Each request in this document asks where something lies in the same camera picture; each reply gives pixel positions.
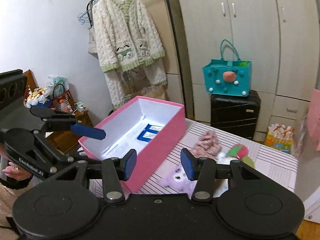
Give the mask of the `person left hand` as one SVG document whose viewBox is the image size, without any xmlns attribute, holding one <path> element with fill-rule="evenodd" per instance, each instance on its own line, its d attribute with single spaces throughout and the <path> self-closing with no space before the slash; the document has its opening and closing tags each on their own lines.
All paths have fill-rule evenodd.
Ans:
<svg viewBox="0 0 320 240">
<path fill-rule="evenodd" d="M 8 162 L 8 166 L 3 169 L 2 172 L 7 177 L 13 178 L 17 181 L 29 179 L 31 177 L 31 173 L 12 162 Z"/>
</svg>

